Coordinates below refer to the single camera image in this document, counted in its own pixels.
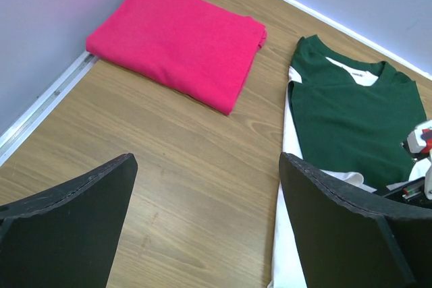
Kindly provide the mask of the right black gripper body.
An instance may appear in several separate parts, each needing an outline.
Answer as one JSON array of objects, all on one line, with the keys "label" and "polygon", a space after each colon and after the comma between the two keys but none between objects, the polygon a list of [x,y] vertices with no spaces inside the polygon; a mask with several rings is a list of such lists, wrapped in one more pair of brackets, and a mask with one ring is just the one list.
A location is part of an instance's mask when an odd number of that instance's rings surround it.
[{"label": "right black gripper body", "polygon": [[392,189],[377,190],[374,194],[395,202],[431,209],[431,200],[424,193],[424,177],[402,184],[395,183],[392,186]]}]

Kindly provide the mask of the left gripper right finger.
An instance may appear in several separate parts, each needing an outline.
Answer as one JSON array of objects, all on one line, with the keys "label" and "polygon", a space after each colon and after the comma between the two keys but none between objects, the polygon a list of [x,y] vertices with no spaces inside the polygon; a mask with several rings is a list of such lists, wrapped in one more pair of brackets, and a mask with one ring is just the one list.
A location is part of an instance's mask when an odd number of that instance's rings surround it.
[{"label": "left gripper right finger", "polygon": [[430,287],[431,211],[366,192],[293,154],[279,175],[308,287]]}]

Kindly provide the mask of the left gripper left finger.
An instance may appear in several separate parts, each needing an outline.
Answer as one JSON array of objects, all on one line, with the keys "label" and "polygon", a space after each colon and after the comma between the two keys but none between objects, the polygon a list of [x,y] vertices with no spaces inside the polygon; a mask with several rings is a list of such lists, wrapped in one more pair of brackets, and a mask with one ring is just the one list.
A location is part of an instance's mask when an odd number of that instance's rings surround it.
[{"label": "left gripper left finger", "polygon": [[1,286],[106,287],[137,171],[122,154],[1,206]]}]

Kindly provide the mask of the white green-sleeved t-shirt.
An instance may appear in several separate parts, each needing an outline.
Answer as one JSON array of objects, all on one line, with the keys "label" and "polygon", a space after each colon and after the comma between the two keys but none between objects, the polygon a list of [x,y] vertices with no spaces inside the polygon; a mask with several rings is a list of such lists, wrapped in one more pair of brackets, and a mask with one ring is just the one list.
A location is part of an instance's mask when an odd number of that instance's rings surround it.
[{"label": "white green-sleeved t-shirt", "polygon": [[[281,153],[366,192],[431,172],[402,147],[427,117],[416,83],[388,62],[365,63],[301,38],[286,90]],[[279,183],[271,287],[308,287]]]}]

